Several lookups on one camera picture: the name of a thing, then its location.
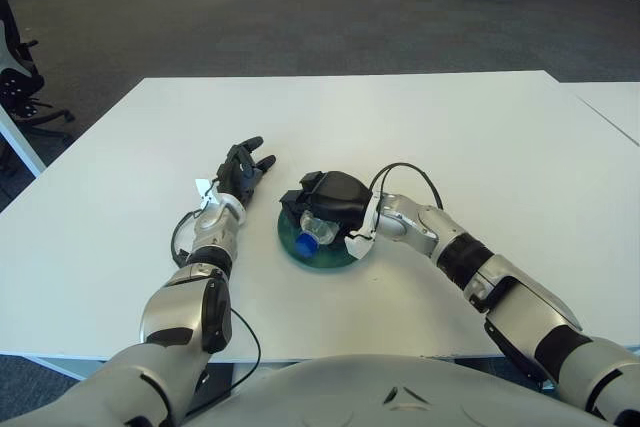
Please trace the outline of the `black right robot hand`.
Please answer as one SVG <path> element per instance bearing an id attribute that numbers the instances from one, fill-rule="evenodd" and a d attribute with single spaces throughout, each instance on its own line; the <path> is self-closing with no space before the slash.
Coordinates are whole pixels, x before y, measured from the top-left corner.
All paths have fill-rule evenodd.
<path id="1" fill-rule="evenodd" d="M 361 181 L 341 171 L 314 171 L 305 174 L 300 184 L 300 189 L 289 190 L 280 199 L 293 225 L 303 230 L 302 218 L 307 213 L 323 227 L 336 228 L 330 243 L 361 228 L 372 196 Z"/>

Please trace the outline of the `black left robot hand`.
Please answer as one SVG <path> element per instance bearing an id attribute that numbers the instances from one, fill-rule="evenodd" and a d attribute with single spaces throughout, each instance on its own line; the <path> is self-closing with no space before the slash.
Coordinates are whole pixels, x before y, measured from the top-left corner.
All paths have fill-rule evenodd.
<path id="1" fill-rule="evenodd" d="M 255 161 L 252 153 L 264 142 L 261 136 L 233 145 L 216 173 L 217 190 L 234 196 L 243 207 L 253 198 L 257 184 L 276 162 L 275 155 Z"/>

